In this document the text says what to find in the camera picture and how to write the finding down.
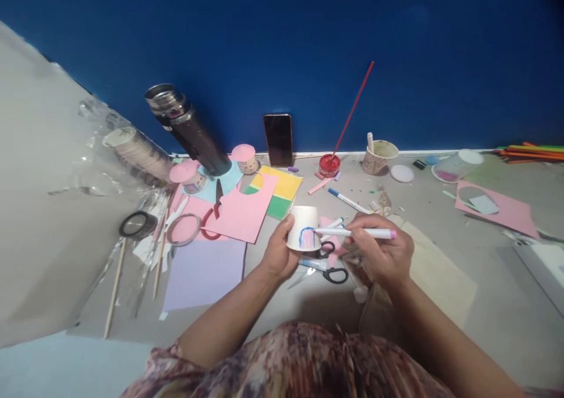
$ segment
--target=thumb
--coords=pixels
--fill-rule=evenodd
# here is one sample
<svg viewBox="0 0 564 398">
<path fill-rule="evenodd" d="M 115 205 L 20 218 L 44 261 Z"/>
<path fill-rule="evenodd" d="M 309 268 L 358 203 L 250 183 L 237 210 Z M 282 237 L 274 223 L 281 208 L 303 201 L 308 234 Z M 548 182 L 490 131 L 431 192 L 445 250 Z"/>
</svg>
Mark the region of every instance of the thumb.
<svg viewBox="0 0 564 398">
<path fill-rule="evenodd" d="M 276 229 L 274 230 L 272 237 L 274 238 L 285 237 L 286 234 L 290 231 L 290 229 L 292 229 L 292 226 L 294 226 L 294 215 L 289 214 L 286 216 L 284 220 L 282 220 L 278 224 L 278 226 L 276 226 Z"/>
<path fill-rule="evenodd" d="M 365 258 L 379 258 L 382 256 L 382 250 L 378 242 L 372 236 L 366 233 L 363 228 L 355 228 L 352 230 L 352 238 L 361 249 Z"/>
</svg>

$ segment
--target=thermos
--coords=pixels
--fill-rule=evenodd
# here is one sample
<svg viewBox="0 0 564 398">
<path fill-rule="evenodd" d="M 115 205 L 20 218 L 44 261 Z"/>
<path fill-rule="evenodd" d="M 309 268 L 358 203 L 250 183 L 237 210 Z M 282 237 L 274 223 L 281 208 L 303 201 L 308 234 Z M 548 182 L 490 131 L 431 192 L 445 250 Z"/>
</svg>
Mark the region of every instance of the thermos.
<svg viewBox="0 0 564 398">
<path fill-rule="evenodd" d="M 231 169 L 231 160 L 206 131 L 196 108 L 174 85 L 155 85 L 147 90 L 145 99 L 159 123 L 210 175 L 221 176 Z"/>
</svg>

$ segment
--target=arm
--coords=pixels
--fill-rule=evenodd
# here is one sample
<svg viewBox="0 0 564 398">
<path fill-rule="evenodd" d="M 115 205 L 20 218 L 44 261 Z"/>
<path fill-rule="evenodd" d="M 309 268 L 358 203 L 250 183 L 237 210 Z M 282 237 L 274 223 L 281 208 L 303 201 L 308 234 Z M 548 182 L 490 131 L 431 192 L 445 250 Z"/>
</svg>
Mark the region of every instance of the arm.
<svg viewBox="0 0 564 398">
<path fill-rule="evenodd" d="M 376 241 L 362 228 L 395 229 L 398 237 Z M 408 234 L 378 215 L 359 214 L 347 229 L 362 250 L 368 272 L 388 292 L 402 327 L 456 396 L 524 396 L 410 278 L 414 244 Z"/>
<path fill-rule="evenodd" d="M 294 217 L 286 217 L 270 237 L 260 264 L 182 334 L 179 345 L 185 359 L 209 369 L 239 349 L 278 285 L 298 264 L 298 253 L 286 247 L 293 224 Z"/>
</svg>

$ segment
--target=blue wall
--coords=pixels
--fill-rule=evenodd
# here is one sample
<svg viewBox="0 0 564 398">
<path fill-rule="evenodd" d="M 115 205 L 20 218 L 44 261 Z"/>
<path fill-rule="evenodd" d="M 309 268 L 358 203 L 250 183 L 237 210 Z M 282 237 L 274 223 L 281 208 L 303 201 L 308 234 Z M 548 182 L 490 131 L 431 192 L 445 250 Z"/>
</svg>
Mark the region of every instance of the blue wall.
<svg viewBox="0 0 564 398">
<path fill-rule="evenodd" d="M 0 20 L 171 152 L 145 90 L 179 87 L 227 151 L 297 151 L 367 131 L 400 149 L 564 142 L 564 0 L 0 0 Z"/>
</svg>

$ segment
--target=red paint jar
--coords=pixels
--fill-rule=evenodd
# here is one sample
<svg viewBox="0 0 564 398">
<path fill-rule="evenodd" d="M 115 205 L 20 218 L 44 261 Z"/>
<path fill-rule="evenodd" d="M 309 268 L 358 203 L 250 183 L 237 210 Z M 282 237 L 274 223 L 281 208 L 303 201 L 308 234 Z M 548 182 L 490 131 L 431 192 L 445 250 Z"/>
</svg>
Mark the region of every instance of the red paint jar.
<svg viewBox="0 0 564 398">
<path fill-rule="evenodd" d="M 325 154 L 319 160 L 319 174 L 326 178 L 334 178 L 341 167 L 339 157 L 331 157 L 332 155 L 333 154 Z"/>
</svg>

